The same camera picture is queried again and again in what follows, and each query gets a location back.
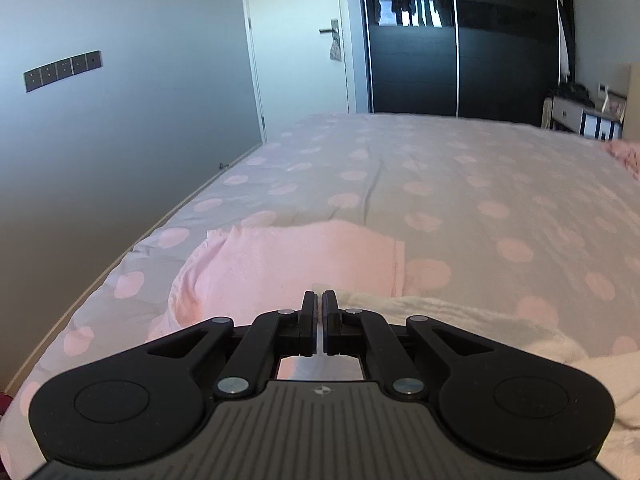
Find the white room door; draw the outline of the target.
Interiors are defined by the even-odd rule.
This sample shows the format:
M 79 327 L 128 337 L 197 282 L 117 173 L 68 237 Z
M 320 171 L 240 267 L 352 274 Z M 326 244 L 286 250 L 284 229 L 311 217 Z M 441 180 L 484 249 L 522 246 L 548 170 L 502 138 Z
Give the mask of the white room door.
M 260 123 L 271 141 L 348 111 L 340 0 L 245 0 Z

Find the white bedside cabinet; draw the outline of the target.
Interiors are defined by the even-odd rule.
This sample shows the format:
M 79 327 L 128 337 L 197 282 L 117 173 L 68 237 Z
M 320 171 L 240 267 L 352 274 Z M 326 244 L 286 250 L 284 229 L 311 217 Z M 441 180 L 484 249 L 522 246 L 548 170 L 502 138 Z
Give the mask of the white bedside cabinet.
M 555 91 L 544 100 L 541 128 L 575 133 L 589 140 L 620 140 L 623 123 L 603 114 L 602 104 L 589 106 Z

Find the grey pink-dotted bedspread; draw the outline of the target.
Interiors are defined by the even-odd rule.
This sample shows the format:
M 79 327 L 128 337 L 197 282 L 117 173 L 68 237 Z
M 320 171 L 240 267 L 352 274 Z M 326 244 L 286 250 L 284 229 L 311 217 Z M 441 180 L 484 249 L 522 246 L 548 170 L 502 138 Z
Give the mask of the grey pink-dotted bedspread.
M 140 344 L 209 231 L 337 219 L 405 243 L 409 296 L 519 314 L 590 358 L 639 349 L 639 185 L 597 144 L 505 122 L 314 117 L 206 186 L 75 311 L 2 418 L 9 476 L 43 462 L 26 418 L 37 388 Z

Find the black sliding wardrobe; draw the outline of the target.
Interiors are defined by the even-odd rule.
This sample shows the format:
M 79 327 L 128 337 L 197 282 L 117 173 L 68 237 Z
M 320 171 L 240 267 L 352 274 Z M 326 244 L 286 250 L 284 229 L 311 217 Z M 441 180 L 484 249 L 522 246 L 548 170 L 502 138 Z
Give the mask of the black sliding wardrobe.
M 561 79 L 558 0 L 362 0 L 370 107 L 538 126 Z

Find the pink garment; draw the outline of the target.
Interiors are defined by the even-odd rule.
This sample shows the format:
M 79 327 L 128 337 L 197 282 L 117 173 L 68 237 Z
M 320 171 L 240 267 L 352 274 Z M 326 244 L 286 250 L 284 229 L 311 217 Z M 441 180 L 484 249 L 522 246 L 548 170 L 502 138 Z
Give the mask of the pink garment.
M 250 325 L 262 313 L 298 309 L 316 289 L 398 297 L 405 266 L 403 242 L 343 220 L 210 231 L 176 275 L 148 338 L 216 316 Z

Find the black wall switch panel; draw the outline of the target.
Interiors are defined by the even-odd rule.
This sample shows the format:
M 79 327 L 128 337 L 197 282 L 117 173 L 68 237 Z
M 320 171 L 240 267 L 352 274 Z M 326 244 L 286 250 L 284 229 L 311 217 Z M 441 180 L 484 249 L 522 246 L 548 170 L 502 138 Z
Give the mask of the black wall switch panel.
M 62 58 L 24 73 L 26 92 L 32 92 L 48 84 L 79 75 L 89 70 L 97 70 L 103 65 L 100 50 L 78 54 L 70 58 Z

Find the beige padded headboard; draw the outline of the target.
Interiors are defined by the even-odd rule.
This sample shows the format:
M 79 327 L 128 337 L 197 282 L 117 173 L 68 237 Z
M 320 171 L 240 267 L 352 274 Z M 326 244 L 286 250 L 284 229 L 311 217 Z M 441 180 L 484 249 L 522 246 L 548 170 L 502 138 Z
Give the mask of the beige padded headboard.
M 623 121 L 623 139 L 640 141 L 640 64 L 632 63 L 629 72 L 629 86 Z

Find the red cloth at edge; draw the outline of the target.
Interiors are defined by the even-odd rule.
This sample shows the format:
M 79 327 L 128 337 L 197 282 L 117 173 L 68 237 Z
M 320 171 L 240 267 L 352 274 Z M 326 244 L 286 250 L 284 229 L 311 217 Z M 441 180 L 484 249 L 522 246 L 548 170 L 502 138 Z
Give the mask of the red cloth at edge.
M 3 417 L 13 402 L 12 396 L 5 392 L 0 392 L 0 416 Z

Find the framed photo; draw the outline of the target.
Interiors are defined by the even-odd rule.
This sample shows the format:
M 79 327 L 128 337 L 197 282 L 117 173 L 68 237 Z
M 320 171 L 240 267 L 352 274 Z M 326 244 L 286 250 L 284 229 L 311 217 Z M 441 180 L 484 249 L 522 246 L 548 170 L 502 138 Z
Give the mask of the framed photo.
M 627 108 L 627 97 L 612 90 L 606 92 L 601 112 L 608 117 L 623 122 Z

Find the cream white muslin garment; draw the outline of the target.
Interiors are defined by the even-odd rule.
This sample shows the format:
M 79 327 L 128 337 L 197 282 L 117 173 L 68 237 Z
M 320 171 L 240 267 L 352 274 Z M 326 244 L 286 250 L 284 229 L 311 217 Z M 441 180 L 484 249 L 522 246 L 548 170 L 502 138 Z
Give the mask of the cream white muslin garment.
M 340 289 L 338 302 L 346 307 L 371 307 L 387 321 L 400 323 L 423 314 L 536 356 L 568 364 L 600 380 L 615 403 L 614 428 L 639 433 L 639 353 L 590 356 L 578 341 L 557 328 L 537 325 L 489 310 L 452 304 L 432 297 L 379 297 Z

